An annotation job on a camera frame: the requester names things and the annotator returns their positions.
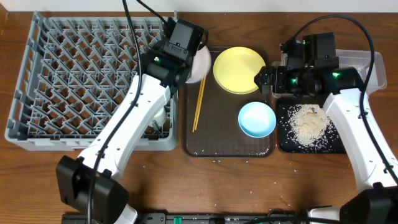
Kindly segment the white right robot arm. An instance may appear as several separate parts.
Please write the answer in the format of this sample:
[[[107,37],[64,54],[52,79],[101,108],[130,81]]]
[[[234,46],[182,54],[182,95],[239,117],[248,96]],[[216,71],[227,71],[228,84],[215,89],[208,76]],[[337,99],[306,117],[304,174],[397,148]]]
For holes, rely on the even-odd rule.
[[[397,159],[374,119],[357,69],[339,66],[332,33],[293,40],[284,52],[287,64],[262,67],[255,84],[263,93],[317,98],[340,135],[358,190],[340,208],[314,208],[308,216],[313,222],[397,223]]]

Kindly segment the light blue bowl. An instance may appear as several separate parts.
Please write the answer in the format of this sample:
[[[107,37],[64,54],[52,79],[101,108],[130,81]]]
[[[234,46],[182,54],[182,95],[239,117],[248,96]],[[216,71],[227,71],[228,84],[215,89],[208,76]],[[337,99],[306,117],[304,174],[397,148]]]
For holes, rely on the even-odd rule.
[[[271,135],[277,119],[274,110],[263,102],[253,101],[244,105],[238,113],[238,124],[242,132],[251,138]]]

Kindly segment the white green cup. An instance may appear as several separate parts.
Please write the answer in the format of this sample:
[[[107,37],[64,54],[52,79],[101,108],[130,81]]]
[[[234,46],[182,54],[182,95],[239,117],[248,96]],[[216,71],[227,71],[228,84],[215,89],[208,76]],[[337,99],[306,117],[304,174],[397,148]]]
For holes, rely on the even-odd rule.
[[[160,110],[155,114],[152,121],[150,122],[150,127],[154,129],[161,128],[167,120],[167,112],[164,107],[161,107]]]

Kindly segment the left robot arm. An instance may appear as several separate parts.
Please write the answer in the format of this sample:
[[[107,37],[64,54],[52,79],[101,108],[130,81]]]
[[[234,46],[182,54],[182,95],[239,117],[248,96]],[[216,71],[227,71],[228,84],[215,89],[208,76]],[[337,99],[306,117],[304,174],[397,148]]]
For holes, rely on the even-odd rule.
[[[191,75],[193,59],[208,31],[169,19],[171,34],[139,56],[138,73],[105,128],[76,159],[63,156],[56,175],[61,201],[87,215],[87,222],[134,223],[135,209],[121,185],[127,162],[155,115]]]

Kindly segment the white pink bowl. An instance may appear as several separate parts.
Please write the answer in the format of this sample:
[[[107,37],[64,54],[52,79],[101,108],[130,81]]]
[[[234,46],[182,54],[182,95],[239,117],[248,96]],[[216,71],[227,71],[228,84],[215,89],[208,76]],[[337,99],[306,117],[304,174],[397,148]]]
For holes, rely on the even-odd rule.
[[[197,83],[204,79],[211,68],[211,54],[207,46],[204,46],[193,58],[192,69],[187,84]]]

